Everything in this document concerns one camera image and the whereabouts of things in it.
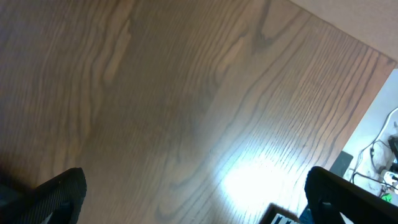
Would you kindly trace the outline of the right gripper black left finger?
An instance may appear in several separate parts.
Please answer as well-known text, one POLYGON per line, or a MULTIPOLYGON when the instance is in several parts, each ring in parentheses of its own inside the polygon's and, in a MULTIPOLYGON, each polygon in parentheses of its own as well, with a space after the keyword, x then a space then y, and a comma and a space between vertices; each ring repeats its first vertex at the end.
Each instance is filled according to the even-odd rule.
POLYGON ((76 223, 87 191, 82 168, 71 168, 12 203, 13 223, 76 223))

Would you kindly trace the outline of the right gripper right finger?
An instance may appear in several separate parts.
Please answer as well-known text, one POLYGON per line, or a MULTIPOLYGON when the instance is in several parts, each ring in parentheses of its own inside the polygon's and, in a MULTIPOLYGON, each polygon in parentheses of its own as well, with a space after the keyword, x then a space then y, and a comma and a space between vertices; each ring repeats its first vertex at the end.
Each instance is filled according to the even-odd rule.
POLYGON ((305 195, 315 223, 397 223, 397 207, 322 167, 313 167, 305 195))

